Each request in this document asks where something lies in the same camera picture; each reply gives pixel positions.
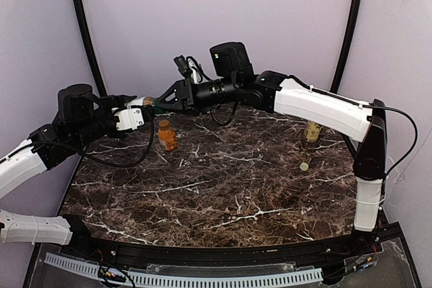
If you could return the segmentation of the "coffee bottle green cap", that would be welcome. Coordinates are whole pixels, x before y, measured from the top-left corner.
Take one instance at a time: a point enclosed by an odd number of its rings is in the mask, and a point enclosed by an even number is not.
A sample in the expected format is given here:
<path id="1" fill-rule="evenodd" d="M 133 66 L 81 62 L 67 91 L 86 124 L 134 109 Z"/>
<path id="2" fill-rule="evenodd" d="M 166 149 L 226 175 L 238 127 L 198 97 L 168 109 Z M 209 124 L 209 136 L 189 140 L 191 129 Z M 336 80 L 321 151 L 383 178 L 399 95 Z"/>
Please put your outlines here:
<path id="1" fill-rule="evenodd" d="M 143 106 L 143 107 L 153 107 L 155 99 L 151 96 L 145 96 L 140 98 L 135 98 L 126 104 L 127 107 L 132 106 Z"/>

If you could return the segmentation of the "orange juice bottle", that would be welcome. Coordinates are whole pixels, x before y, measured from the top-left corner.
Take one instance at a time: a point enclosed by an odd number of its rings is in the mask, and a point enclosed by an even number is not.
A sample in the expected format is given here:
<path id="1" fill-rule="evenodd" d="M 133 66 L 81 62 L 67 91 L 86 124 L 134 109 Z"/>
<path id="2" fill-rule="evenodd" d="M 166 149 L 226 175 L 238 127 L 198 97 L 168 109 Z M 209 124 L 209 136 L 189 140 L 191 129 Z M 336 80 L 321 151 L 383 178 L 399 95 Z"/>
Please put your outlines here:
<path id="1" fill-rule="evenodd" d="M 178 146 L 176 133 L 174 132 L 170 122 L 166 119 L 159 122 L 158 138 L 160 145 L 166 151 L 175 150 Z"/>

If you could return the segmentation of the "green tea bottle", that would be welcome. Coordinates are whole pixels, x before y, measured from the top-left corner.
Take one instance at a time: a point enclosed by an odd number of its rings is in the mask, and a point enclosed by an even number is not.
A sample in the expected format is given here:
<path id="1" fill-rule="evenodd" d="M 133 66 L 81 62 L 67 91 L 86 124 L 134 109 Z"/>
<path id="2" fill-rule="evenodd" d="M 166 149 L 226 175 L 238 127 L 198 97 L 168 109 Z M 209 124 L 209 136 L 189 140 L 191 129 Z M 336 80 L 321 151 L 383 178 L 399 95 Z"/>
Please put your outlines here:
<path id="1" fill-rule="evenodd" d="M 318 141 L 322 126 L 313 121 L 307 121 L 306 128 L 304 130 L 304 138 L 307 142 L 315 143 Z"/>

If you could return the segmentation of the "pale green bottle cap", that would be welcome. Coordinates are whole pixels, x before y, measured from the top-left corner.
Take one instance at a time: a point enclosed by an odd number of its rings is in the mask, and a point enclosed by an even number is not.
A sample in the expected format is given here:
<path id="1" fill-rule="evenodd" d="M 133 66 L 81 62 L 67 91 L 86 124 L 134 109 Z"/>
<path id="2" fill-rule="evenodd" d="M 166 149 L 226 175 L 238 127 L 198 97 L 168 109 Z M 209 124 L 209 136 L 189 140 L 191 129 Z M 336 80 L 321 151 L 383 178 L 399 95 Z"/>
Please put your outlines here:
<path id="1" fill-rule="evenodd" d="M 307 163 L 301 163 L 300 164 L 300 169 L 302 171 L 307 171 L 308 170 L 308 164 Z"/>

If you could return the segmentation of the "dark green bottle cap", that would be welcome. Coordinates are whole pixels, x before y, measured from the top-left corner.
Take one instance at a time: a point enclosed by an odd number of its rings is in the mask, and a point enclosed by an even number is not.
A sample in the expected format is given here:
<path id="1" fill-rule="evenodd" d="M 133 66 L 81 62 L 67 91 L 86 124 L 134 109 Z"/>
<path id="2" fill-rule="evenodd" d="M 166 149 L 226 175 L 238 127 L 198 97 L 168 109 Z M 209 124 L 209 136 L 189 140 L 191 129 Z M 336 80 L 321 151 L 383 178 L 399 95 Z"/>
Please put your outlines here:
<path id="1" fill-rule="evenodd" d="M 153 99 L 153 111 L 155 115 L 162 115 L 166 113 L 166 110 L 159 107 L 157 104 L 157 99 Z"/>

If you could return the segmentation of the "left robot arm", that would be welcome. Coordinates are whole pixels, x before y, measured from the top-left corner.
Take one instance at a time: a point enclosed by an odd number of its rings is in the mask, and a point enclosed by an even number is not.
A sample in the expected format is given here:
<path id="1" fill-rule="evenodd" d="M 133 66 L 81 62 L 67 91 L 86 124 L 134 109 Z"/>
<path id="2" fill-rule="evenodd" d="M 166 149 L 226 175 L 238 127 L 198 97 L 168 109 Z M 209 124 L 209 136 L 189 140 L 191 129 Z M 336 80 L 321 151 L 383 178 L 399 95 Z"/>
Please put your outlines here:
<path id="1" fill-rule="evenodd" d="M 58 112 L 51 123 L 34 130 L 1 159 L 1 196 L 50 171 L 94 141 L 108 136 L 123 138 L 150 124 L 152 111 L 135 96 L 97 97 L 89 84 L 74 84 L 58 92 Z M 90 237 L 74 215 L 36 217 L 1 211 L 1 243 L 54 243 L 68 246 Z"/>

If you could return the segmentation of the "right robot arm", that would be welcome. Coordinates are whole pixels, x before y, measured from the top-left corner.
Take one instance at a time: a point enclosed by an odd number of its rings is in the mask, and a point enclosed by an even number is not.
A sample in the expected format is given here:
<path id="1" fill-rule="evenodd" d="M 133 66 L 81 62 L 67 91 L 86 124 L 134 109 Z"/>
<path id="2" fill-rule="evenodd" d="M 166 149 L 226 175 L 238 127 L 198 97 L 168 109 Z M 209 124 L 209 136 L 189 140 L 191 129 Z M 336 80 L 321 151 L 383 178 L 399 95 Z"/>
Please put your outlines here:
<path id="1" fill-rule="evenodd" d="M 247 107 L 291 115 L 318 123 L 359 143 L 353 172 L 357 181 L 354 228 L 371 232 L 377 222 L 383 195 L 387 151 L 384 104 L 349 99 L 308 86 L 297 77 L 274 71 L 253 72 L 246 47 L 225 42 L 211 47 L 218 79 L 195 84 L 185 57 L 174 59 L 182 79 L 156 98 L 164 111 L 198 115 L 216 105 L 238 103 Z"/>

